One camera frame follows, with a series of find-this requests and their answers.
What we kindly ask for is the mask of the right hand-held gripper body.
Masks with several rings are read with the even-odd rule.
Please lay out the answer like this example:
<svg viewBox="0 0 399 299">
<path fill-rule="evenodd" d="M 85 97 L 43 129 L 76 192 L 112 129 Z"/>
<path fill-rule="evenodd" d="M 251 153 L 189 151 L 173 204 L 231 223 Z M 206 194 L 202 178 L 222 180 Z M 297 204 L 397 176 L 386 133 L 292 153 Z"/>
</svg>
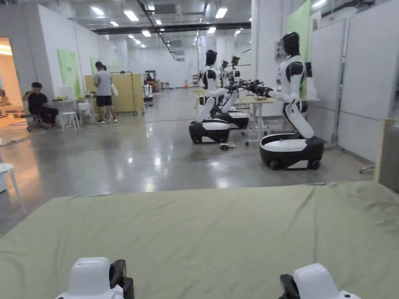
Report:
<svg viewBox="0 0 399 299">
<path fill-rule="evenodd" d="M 339 290 L 327 268 L 320 263 L 299 268 L 293 275 L 279 277 L 283 294 L 280 299 L 359 299 L 360 297 Z"/>
</svg>

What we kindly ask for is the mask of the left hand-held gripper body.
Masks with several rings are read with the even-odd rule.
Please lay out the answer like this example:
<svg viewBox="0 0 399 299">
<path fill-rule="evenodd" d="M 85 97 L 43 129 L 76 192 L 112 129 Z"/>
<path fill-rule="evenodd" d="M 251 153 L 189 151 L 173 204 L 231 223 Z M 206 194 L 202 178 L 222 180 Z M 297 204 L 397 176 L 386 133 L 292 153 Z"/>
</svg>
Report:
<svg viewBox="0 0 399 299">
<path fill-rule="evenodd" d="M 82 258 L 72 267 L 68 290 L 59 299 L 133 299 L 134 281 L 126 260 Z"/>
</svg>

